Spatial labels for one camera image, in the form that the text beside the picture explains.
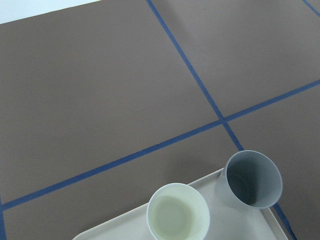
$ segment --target tray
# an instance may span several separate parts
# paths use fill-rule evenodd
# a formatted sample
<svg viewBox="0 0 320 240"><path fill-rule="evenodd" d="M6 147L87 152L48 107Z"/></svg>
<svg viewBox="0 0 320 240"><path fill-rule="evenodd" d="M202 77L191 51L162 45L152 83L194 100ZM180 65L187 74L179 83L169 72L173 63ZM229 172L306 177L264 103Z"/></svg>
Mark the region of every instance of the tray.
<svg viewBox="0 0 320 240"><path fill-rule="evenodd" d="M222 169L189 185L197 189L210 210L206 240L288 240L271 210L238 210L215 193ZM73 240L153 240L146 220L147 203L77 235Z"/></svg>

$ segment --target paper cup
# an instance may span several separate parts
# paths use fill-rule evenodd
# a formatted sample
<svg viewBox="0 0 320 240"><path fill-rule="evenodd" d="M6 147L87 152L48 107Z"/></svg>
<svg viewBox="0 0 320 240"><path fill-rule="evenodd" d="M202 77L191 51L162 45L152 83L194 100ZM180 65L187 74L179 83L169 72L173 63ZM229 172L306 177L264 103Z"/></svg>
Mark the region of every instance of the paper cup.
<svg viewBox="0 0 320 240"><path fill-rule="evenodd" d="M203 240L210 225L205 199L182 183L159 188L150 199L146 218L156 240Z"/></svg>
<svg viewBox="0 0 320 240"><path fill-rule="evenodd" d="M265 209L279 200L283 182L267 156L244 150L229 159L216 187L223 202L231 207Z"/></svg>

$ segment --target cup rim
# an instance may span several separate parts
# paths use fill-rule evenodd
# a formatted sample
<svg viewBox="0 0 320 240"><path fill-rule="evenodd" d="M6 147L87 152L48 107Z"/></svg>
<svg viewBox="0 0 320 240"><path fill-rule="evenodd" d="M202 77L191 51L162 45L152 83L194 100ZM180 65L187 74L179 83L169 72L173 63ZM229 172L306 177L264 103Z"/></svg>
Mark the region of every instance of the cup rim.
<svg viewBox="0 0 320 240"><path fill-rule="evenodd" d="M197 194L203 201L204 203L206 204L206 207L207 207L207 211L208 211L208 225L205 229L205 233L203 234L203 237L202 239L205 238L205 236L207 235L208 231L209 231L209 227L210 227L210 222L211 222L211 218L210 218L210 210L209 210L209 207L208 207L208 204L207 204L207 201L205 200L204 196L198 191L196 190L195 188L193 188L192 186L188 185L188 184L184 184L184 183L180 183L180 182L172 182L172 183L168 183L166 185L163 185L162 187L160 187L157 191L155 191L153 194L152 194L152 197L150 198L148 204L147 204L147 207L146 207L146 223L147 223L147 226L148 226L148 229L149 229L149 232L151 233L151 235L153 236L154 239L158 240L158 238L155 236L154 232L152 231L151 229L151 226L150 226L150 223L149 223L149 208L150 208L150 202L152 201L152 199L155 198L155 196L161 192L164 188L168 188L170 186L177 186L177 185L180 185L180 186L183 186L185 188L188 188L190 189L191 191L193 191L195 194Z"/></svg>
<svg viewBox="0 0 320 240"><path fill-rule="evenodd" d="M273 165L274 169L277 171L277 173L278 173L278 175L279 175L279 177L280 177L280 178L279 178L279 179L280 179L280 183L279 183L279 184L280 184L280 192L279 192L279 196L272 202L272 204L269 204L268 206L252 206L252 205L246 204L245 202L241 201L241 200L234 194L234 192L232 191L232 189L231 189L231 187L230 187L230 184L229 184L228 175L227 175L228 166L229 166L229 163L231 162L231 160L232 160L236 155L238 155L238 154L240 154L240 153L243 153L243 152L251 152L251 153L255 153L255 154L258 154L258 155L263 156L266 160L269 161L269 163L271 163L271 164ZM282 180L281 173L280 173L278 167L276 166L276 164L275 164L268 156L264 155L264 154L261 153L261 152L254 151L254 150L241 150L241 151L238 151L238 152L234 153L234 154L229 158L229 160L227 161L227 163L226 163L223 171L224 171L224 174L225 174L225 179L226 179L226 182L227 182L227 187L228 187L228 189L232 192L232 194L235 196L235 198L238 200L239 203L243 204L244 206L246 206L246 207L248 207L248 208L259 209L259 210L260 210L260 209L270 208L271 206L273 206L274 204L276 204L276 203L279 201L279 199L280 199L280 197L281 197L281 195L282 195L282 192L283 192L283 180Z"/></svg>

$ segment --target blue tape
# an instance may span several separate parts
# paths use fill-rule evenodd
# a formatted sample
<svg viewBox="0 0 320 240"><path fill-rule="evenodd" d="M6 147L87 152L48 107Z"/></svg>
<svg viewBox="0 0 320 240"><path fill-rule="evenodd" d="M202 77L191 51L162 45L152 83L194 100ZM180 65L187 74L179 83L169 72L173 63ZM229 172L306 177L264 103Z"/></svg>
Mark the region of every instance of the blue tape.
<svg viewBox="0 0 320 240"><path fill-rule="evenodd" d="M244 110L238 111L238 112L236 112L236 113L234 113L234 114L231 114L231 115L229 115L229 116L226 116L226 117L225 117L225 120L226 120L227 122L232 121L232 120L234 120L234 119L237 119L237 118L239 118L239 117L242 117L242 116L247 115L247 114L249 114L249 113L252 113L252 112L254 112L254 111L257 111L257 110L259 110L259 109L262 109L262 108L264 108L264 107L266 107L266 106L269 106L269 105L274 104L274 103L276 103L276 102L279 102L279 101L281 101L281 100L287 99L287 98L289 98L289 97L291 97L291 96L293 96L293 95L296 95L296 94L299 94L299 93L301 93L301 92L304 92L304 91L306 91L306 90L308 90L308 89L314 88L314 87L316 87L316 86L318 86L318 85L320 85L320 79L317 80L317 81L311 82L311 83L309 83L309 84L307 84L307 85L304 85L304 86L301 86L301 87L299 87L299 88L296 88L296 89L294 89L294 90L292 90L292 91L289 91L289 92L286 92L286 93L281 94L281 95L279 95L279 96L276 96L276 97L274 97L274 98L271 98L271 99L269 99L269 100L267 100L267 101L263 101L263 102L261 102L261 103L258 103L258 104L256 104L256 105L254 105L254 106L248 107L248 108L246 108L246 109L244 109Z"/></svg>
<svg viewBox="0 0 320 240"><path fill-rule="evenodd" d="M3 205L0 198L0 240L7 240Z"/></svg>
<svg viewBox="0 0 320 240"><path fill-rule="evenodd" d="M225 120L224 116L221 114L221 112L220 112L218 106L216 105L215 101L213 100L213 98L209 94L209 92L208 92L207 88L205 87L204 83L200 79L200 77L197 74L197 72L194 69L194 67L191 65L189 59L187 58L186 54L184 53L184 51L180 47L180 45L177 42L177 40L174 37L174 35L171 33L170 29L168 28L168 26L166 25L165 21L163 20L163 18L159 14L158 10L156 9L156 7L154 6L154 4L152 3L151 0L146 0L146 1L149 4L150 8L152 9L152 11L153 11L154 15L156 16L156 18L158 19L159 23L161 24L162 28L164 29L164 31L166 32L166 34L168 35L168 37L172 41L172 43L175 46L176 50L180 54L181 58L183 59L184 63L186 64L187 68L191 72L193 78L195 79L195 81L199 85L199 87L202 90L202 92L203 92L204 96L206 97L207 101L209 102L209 104L213 108L214 112L216 113L216 115L220 119L222 125L224 126L225 130L227 131L227 133L229 134L230 138L234 142L235 146L238 148L239 151L243 150L243 147L241 146L240 142L238 141L238 139L235 136L234 132L232 131L231 127L228 125L228 123Z"/></svg>
<svg viewBox="0 0 320 240"><path fill-rule="evenodd" d="M104 171L112 169L112 168L114 168L116 166L119 166L121 164L127 163L127 162L132 161L132 160L134 160L136 158L142 157L144 155L147 155L149 153L152 153L152 152L154 152L156 150L162 149L162 148L167 147L169 145L172 145L174 143L180 142L180 141L182 141L184 139L187 139L187 138L189 138L191 136L194 136L196 134L202 133L202 132L204 132L206 130L212 129L212 128L214 128L216 126L219 126L219 125L221 125L221 121L220 120L214 121L214 122L209 123L207 125L204 125L204 126L196 128L194 130L191 130L191 131L188 131L186 133L183 133L183 134L181 134L179 136L173 137L173 138L171 138L169 140L163 141L163 142L161 142L159 144L150 146L148 148L145 148L143 150L137 151L137 152L135 152L133 154L130 154L128 156L122 157L122 158L120 158L118 160L112 161L112 162L107 163L105 165L102 165L102 166L99 166L99 167L94 168L92 170L89 170L89 171L86 171L84 173L81 173L81 174L79 174L77 176L74 176L74 177L71 177L71 178L66 179L64 181L58 182L58 183L56 183L54 185L45 187L43 189L40 189L40 190L35 191L33 193L30 193L28 195L25 195L25 196L22 196L20 198L15 199L15 200L9 201L9 202L4 203L2 205L2 210L4 211L4 210L11 209L11 208L16 207L16 206L18 206L20 204L26 203L26 202L31 201L33 199L39 198L39 197L41 197L43 195L46 195L46 194L49 194L49 193L54 192L56 190L62 189L62 188L67 187L67 186L69 186L71 184L77 183L77 182L79 182L81 180L90 178L90 177L92 177L94 175L97 175L99 173L102 173Z"/></svg>
<svg viewBox="0 0 320 240"><path fill-rule="evenodd" d="M294 233L294 231L292 231L290 223L287 219L287 217L285 216L284 212L282 211L281 207L279 206L278 203L276 203L275 205L273 205L276 213L278 214L278 216L280 217L281 221L283 222L285 228L287 229L287 231L289 232L289 234L291 235L293 240L297 240L296 235Z"/></svg>
<svg viewBox="0 0 320 240"><path fill-rule="evenodd" d="M320 12L318 12L307 0L302 0L318 17L320 17Z"/></svg>

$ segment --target yellowish liquid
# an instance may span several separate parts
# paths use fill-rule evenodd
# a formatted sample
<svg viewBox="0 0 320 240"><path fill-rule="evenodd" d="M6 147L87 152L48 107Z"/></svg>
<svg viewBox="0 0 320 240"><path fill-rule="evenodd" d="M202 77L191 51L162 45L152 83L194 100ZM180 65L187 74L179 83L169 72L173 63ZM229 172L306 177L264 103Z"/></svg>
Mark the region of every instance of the yellowish liquid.
<svg viewBox="0 0 320 240"><path fill-rule="evenodd" d="M161 197L152 215L151 225L157 238L183 240L188 237L193 213L181 200L170 196Z"/></svg>

